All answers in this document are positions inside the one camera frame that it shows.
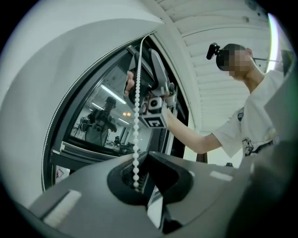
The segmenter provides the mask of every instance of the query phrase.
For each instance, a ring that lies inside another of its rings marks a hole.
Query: white t-shirt
[[[244,107],[213,134],[222,144],[224,151],[233,157],[243,149],[243,157],[257,154],[264,147],[278,143],[275,128],[264,105],[284,82],[282,72],[271,70],[247,98]]]

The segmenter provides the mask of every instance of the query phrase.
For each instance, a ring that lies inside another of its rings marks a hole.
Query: window glass
[[[105,147],[115,153],[133,152],[134,112],[123,99],[127,71],[132,54],[127,52],[104,76],[87,98],[73,125],[70,137],[82,143]],[[152,78],[142,69],[142,80],[153,84]],[[139,122],[139,143],[141,151],[150,144],[152,129]]]

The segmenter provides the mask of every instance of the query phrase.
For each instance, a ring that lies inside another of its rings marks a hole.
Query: neck
[[[256,89],[256,87],[263,81],[265,74],[258,68],[253,67],[245,75],[243,82],[247,86],[250,93]]]

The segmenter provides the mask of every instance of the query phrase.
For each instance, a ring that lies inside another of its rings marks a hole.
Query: handheld robotic gripper
[[[136,82],[136,71],[139,60],[139,53],[135,53],[131,60],[129,71],[134,73],[134,82]],[[140,82],[140,111],[139,120],[147,127],[166,128],[165,118],[166,108],[174,107],[176,104],[175,86],[169,81],[168,73],[163,65],[159,54],[149,49],[149,66],[152,69],[154,84],[142,80]],[[123,93],[123,98],[131,109],[135,108],[135,87],[128,95]]]

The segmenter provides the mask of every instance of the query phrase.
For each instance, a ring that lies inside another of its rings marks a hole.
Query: man in white t-shirt
[[[278,142],[264,105],[281,86],[284,76],[278,71],[261,72],[249,48],[228,44],[223,50],[226,50],[222,59],[223,65],[218,67],[222,71],[228,71],[235,80],[243,82],[250,91],[244,107],[237,110],[224,125],[208,136],[195,133],[168,110],[168,129],[188,148],[199,154],[223,147],[232,157],[242,147],[243,156],[250,156]],[[128,73],[127,82],[124,93],[129,93],[134,86],[132,72]]]

